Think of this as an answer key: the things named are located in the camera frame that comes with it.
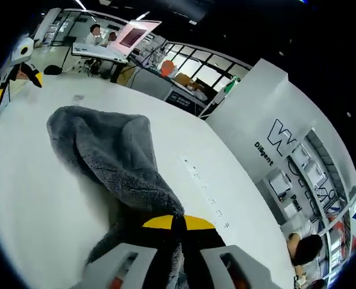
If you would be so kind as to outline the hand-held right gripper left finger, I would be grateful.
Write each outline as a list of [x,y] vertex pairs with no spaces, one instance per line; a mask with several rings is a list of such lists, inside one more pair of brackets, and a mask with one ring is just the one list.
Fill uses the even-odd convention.
[[175,288],[178,241],[174,216],[153,218],[86,266],[73,288]]

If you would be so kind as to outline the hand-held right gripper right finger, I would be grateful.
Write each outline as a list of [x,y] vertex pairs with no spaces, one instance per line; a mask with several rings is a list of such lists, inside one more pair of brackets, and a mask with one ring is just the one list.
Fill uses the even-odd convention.
[[270,270],[236,245],[226,245],[216,228],[184,216],[184,271],[190,288],[275,288]]

